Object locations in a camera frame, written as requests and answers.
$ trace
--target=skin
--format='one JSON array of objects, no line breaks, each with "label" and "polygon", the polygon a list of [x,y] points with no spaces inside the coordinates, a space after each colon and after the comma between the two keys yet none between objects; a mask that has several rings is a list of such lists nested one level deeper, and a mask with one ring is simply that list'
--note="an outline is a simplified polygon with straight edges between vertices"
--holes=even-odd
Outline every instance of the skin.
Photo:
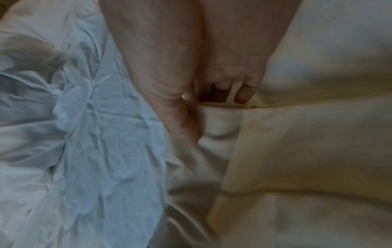
[{"label": "skin", "polygon": [[167,131],[196,144],[190,100],[236,103],[257,91],[300,0],[100,0],[130,79]]}]

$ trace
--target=hand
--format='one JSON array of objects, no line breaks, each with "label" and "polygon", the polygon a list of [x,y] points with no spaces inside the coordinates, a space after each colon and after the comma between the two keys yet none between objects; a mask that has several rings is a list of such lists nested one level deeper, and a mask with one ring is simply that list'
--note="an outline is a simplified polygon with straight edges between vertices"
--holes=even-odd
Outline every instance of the hand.
[{"label": "hand", "polygon": [[198,101],[225,102],[233,78],[244,76],[234,101],[257,91],[265,66],[300,0],[199,0],[205,40],[195,85]]},{"label": "hand", "polygon": [[100,0],[131,81],[172,135],[191,143],[197,124],[182,98],[201,48],[197,0]]}]

